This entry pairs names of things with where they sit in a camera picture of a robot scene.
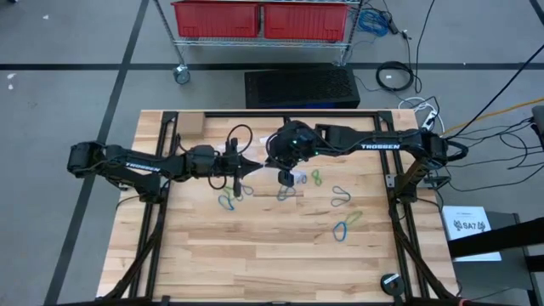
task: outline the green rubber band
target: green rubber band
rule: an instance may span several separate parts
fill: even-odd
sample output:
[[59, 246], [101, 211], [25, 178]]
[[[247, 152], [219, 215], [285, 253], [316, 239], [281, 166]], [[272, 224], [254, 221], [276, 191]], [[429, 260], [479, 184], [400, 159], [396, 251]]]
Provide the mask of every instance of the green rubber band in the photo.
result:
[[321, 186], [321, 183], [323, 183], [323, 180], [320, 176], [320, 171], [318, 169], [315, 169], [312, 171], [312, 178], [314, 178], [314, 182], [316, 185]]

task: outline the wooden block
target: wooden block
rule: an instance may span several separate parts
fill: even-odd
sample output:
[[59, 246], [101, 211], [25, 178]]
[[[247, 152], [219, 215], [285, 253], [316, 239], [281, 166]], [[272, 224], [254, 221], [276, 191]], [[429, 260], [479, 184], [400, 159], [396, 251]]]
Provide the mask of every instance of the wooden block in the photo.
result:
[[178, 114], [178, 133], [184, 138], [201, 138], [204, 134], [204, 113], [190, 112]]

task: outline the wooden tabletop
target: wooden tabletop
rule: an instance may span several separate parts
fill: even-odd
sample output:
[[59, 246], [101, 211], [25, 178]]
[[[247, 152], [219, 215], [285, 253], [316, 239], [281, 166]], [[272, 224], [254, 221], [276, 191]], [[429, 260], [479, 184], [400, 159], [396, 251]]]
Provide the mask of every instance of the wooden tabletop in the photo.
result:
[[[417, 127], [412, 110], [392, 112], [396, 130]], [[133, 150], [155, 153], [161, 117], [159, 110], [142, 111]], [[310, 126], [325, 123], [374, 129], [371, 119], [360, 117], [292, 119]], [[254, 133], [244, 156], [263, 162], [266, 153], [261, 138], [282, 125], [279, 117], [207, 118], [204, 138], [184, 140], [183, 146], [210, 144], [223, 150], [227, 133], [240, 123], [249, 125]], [[243, 129], [233, 136], [239, 138], [240, 146], [248, 140]], [[407, 169], [413, 158], [404, 152], [401, 157]], [[310, 175], [315, 169], [320, 170], [321, 186]], [[399, 273], [399, 268], [378, 152], [319, 156], [299, 164], [296, 170], [306, 172], [308, 182], [296, 184], [296, 196], [284, 201], [276, 198], [280, 188], [277, 170], [262, 169], [246, 176], [242, 183], [251, 186], [254, 193], [233, 201], [234, 211], [218, 204], [223, 192], [210, 188], [206, 179], [174, 183], [154, 299], [170, 295], [173, 301], [392, 301], [379, 286], [384, 274]], [[212, 182], [221, 184], [220, 179]], [[335, 185], [349, 192], [348, 204], [331, 205]], [[135, 191], [122, 192], [121, 199], [134, 195]], [[428, 190], [419, 190], [418, 196], [436, 201]], [[97, 296], [111, 290], [133, 261], [144, 206], [134, 199], [119, 207]], [[412, 209], [423, 259], [455, 294], [456, 277], [437, 207], [419, 201]], [[348, 226], [346, 240], [335, 241], [334, 226], [356, 211], [362, 216]], [[409, 270], [418, 296], [411, 260]], [[145, 281], [142, 277], [141, 288]]]

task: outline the red plastic bin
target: red plastic bin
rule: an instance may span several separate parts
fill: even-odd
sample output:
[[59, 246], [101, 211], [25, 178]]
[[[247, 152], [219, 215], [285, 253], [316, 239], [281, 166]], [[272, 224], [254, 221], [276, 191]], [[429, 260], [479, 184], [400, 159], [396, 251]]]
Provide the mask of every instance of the red plastic bin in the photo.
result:
[[181, 37], [256, 37], [257, 3], [172, 3]]
[[264, 36], [342, 41], [347, 12], [345, 4], [265, 4]]

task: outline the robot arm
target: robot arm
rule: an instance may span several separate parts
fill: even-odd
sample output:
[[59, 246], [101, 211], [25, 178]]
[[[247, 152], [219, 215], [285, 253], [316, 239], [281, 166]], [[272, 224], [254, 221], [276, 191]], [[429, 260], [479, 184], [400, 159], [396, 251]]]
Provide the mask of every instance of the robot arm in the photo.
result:
[[[448, 156], [450, 146], [460, 149], [459, 153]], [[400, 132], [359, 132], [351, 127], [318, 124], [309, 127], [300, 121], [287, 122], [266, 143], [269, 157], [266, 167], [278, 167], [278, 181], [286, 186], [293, 185], [290, 171], [309, 158], [349, 155], [357, 150], [405, 150], [412, 154], [416, 162], [408, 170], [410, 180], [406, 183], [417, 185], [428, 171], [443, 167], [465, 157], [468, 148], [457, 142], [442, 139], [439, 135], [411, 129]]]
[[[197, 145], [179, 156], [156, 156], [127, 150], [119, 145], [82, 142], [71, 147], [68, 171], [77, 178], [98, 174], [119, 187], [134, 187], [141, 201], [161, 202], [161, 177], [175, 182], [191, 178], [232, 177], [235, 195], [240, 196], [240, 179], [262, 167], [237, 153], [237, 139], [231, 139], [221, 154], [211, 145]], [[132, 169], [145, 170], [141, 174]]]

